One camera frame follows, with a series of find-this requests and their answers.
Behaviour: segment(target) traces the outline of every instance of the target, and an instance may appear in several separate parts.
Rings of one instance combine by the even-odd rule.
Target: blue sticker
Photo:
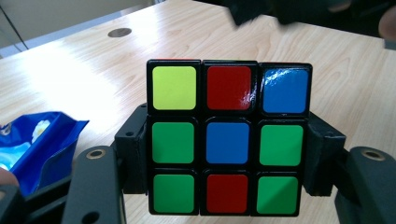
[[[266,113],[303,113],[306,110],[308,73],[304,69],[277,68],[264,74],[262,109]]]
[[[206,128],[206,160],[213,164],[248,161],[249,126],[246,123],[212,122]]]

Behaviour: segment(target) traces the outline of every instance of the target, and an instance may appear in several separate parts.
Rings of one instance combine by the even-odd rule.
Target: cube face
[[[166,214],[192,213],[195,209],[194,182],[192,175],[155,175],[154,211]]]
[[[192,66],[157,66],[152,71],[157,110],[192,110],[196,106],[197,71]]]
[[[256,211],[261,215],[293,215],[298,208],[299,186],[294,176],[262,176]]]
[[[150,60],[156,215],[298,216],[312,66]]]
[[[207,106],[212,110],[247,110],[251,105],[247,66],[211,66],[207,70]]]
[[[249,126],[245,122],[209,122],[206,126],[206,161],[244,164],[248,161]]]
[[[260,164],[297,166],[303,152],[304,129],[300,125],[262,126]]]
[[[157,163],[193,162],[194,132],[189,122],[155,122],[152,125],[152,159]]]
[[[206,180],[208,214],[245,214],[248,210],[248,177],[213,174]]]

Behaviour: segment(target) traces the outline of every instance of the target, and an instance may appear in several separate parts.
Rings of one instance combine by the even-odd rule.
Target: blue wrapper
[[[24,196],[70,175],[78,137],[87,123],[62,112],[11,121],[0,129],[0,167],[17,177]]]

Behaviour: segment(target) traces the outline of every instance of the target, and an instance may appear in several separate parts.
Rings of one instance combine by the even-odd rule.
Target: wooden table
[[[132,32],[120,38],[116,28]],[[146,102],[151,58],[311,63],[311,111],[347,136],[346,148],[375,147],[396,157],[396,51],[363,35],[259,17],[239,29],[225,8],[169,0],[0,61],[0,122],[49,110],[89,119],[77,153],[109,145]],[[126,195],[131,223],[336,223],[333,197],[303,192],[298,217],[152,216],[148,199]]]

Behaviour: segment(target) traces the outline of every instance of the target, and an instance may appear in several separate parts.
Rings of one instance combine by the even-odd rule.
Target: table surface
[[[107,36],[117,28],[132,32]],[[280,28],[265,16],[236,29],[225,8],[187,0],[169,0],[1,60],[0,123],[59,110],[90,121],[77,154],[109,145],[146,102],[146,61],[152,58],[311,63],[310,110],[347,136],[346,148],[375,147],[396,157],[396,51],[384,49],[381,39],[306,24]],[[338,221],[333,196],[304,191],[298,217],[152,216],[146,196],[125,195],[125,201],[131,223]]]

